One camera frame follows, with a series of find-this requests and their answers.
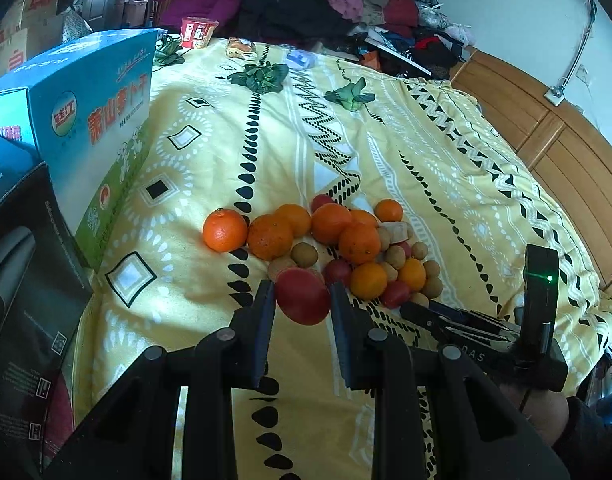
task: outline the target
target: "metal screw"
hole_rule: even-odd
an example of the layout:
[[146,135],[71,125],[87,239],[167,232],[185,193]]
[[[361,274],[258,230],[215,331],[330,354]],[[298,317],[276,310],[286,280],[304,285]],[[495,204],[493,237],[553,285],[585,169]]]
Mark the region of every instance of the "metal screw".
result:
[[230,341],[235,338],[235,331],[231,328],[222,328],[217,332],[217,339],[220,341]]
[[461,357],[461,350],[459,350],[456,346],[445,346],[441,351],[443,356],[446,359],[450,359],[451,361],[456,361]]
[[388,334],[380,328],[371,328],[368,332],[368,337],[373,341],[385,341]]
[[164,354],[164,349],[161,346],[149,346],[144,350],[144,357],[148,361],[156,361]]

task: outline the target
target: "person's hand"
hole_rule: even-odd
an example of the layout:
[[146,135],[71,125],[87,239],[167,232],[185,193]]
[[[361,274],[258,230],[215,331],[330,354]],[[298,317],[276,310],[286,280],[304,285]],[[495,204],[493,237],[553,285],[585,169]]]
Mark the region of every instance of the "person's hand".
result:
[[[519,409],[526,388],[502,384],[499,389]],[[553,446],[568,424],[568,401],[561,393],[532,390],[524,406],[523,415],[530,421],[545,443]]]

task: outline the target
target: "box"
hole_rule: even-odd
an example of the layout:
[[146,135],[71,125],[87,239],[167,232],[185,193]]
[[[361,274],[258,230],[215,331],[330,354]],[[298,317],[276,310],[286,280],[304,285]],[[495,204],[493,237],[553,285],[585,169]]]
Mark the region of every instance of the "box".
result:
[[0,437],[38,478],[46,412],[92,295],[48,168],[0,137]]
[[14,0],[0,22],[0,43],[16,32],[57,14],[57,0]]
[[0,77],[62,42],[64,17],[53,16],[29,25],[0,43]]
[[157,29],[95,32],[0,79],[0,135],[35,146],[66,225],[99,269],[115,217],[150,146]]

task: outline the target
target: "pile of fruit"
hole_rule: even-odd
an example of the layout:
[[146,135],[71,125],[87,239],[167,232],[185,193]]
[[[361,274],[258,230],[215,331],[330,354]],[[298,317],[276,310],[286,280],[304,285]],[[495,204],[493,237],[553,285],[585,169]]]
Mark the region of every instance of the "pile of fruit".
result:
[[[423,261],[428,247],[415,240],[396,201],[382,200],[373,215],[318,195],[311,211],[312,215],[299,205],[285,204],[247,227],[236,211],[218,209],[206,219],[203,240],[219,252],[247,243],[251,254],[270,262],[268,276],[275,282],[277,303],[301,324],[316,324],[327,316],[326,285],[334,282],[342,282],[360,300],[380,298],[387,308],[407,300],[428,306],[429,299],[441,294],[439,264]],[[293,246],[296,238],[308,234],[321,244],[337,247],[341,256],[326,265],[323,276],[312,268],[319,259],[317,249],[306,242]]]

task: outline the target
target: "patterned bedsheet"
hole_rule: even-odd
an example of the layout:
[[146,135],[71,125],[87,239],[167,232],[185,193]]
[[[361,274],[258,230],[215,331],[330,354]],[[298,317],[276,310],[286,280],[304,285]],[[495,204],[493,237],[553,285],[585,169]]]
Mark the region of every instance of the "patterned bedsheet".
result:
[[[258,51],[260,62],[285,56],[279,47]],[[403,204],[441,264],[440,301],[502,319],[522,302],[526,244],[556,249],[555,336],[568,393],[612,341],[612,298],[599,291],[579,236],[473,98],[323,56],[311,70],[291,71],[281,93],[259,96],[228,82],[244,62],[225,57],[225,41],[185,58],[153,74],[150,154],[104,257],[99,304],[78,334],[79,418],[147,346],[194,346],[253,301],[265,265],[245,249],[207,250],[199,230],[209,212],[230,207],[253,219],[321,192],[352,207],[387,197]],[[366,108],[348,112],[323,99],[360,76],[376,95]],[[323,266],[331,253],[319,251]],[[377,301],[353,301],[409,344],[432,345]],[[345,389],[333,341],[329,320],[303,327],[277,311],[259,394],[233,392],[243,478],[370,477],[374,405]],[[178,436],[183,402],[182,394]],[[177,476],[179,466],[177,449]]]

